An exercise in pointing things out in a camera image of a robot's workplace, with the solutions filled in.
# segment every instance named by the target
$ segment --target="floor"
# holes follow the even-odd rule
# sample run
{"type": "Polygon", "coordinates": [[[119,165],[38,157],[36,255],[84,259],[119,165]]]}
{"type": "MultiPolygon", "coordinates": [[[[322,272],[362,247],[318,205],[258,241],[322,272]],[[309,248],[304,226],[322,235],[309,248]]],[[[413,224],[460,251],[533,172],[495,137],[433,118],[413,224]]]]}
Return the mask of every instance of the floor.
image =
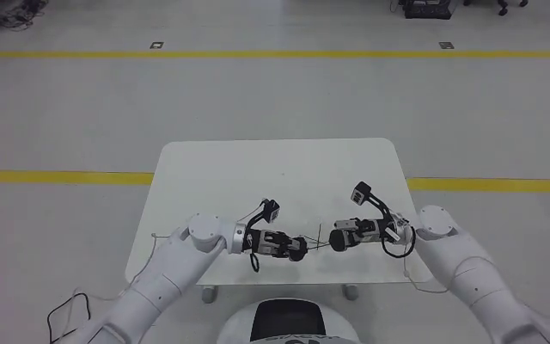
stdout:
{"type": "MultiPolygon", "coordinates": [[[[550,7],[532,0],[405,20],[387,0],[52,0],[1,52],[550,50],[550,7]]],[[[550,179],[548,58],[0,58],[0,169],[154,171],[171,141],[384,137],[406,177],[550,179]]],[[[46,341],[46,315],[76,286],[114,295],[147,186],[0,182],[0,337],[46,341]]],[[[550,194],[412,192],[446,207],[493,255],[517,296],[550,314],[550,194]]],[[[451,295],[410,285],[192,290],[143,343],[213,342],[236,310],[293,296],[340,311],[365,343],[488,343],[451,295]]],[[[108,303],[92,302],[95,316],[108,303]]],[[[77,323],[83,308],[75,310],[77,323]]],[[[63,317],[53,319],[54,334],[63,317]]]]}

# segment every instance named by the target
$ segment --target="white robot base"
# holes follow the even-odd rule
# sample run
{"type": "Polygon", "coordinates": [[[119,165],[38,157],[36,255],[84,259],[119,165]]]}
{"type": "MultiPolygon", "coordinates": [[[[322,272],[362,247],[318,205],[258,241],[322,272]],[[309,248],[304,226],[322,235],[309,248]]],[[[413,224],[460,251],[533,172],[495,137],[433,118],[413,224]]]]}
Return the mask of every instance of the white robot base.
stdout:
{"type": "Polygon", "coordinates": [[[337,311],[300,298],[272,298],[237,311],[223,325],[217,344],[242,344],[291,335],[359,342],[355,329],[337,311]]]}

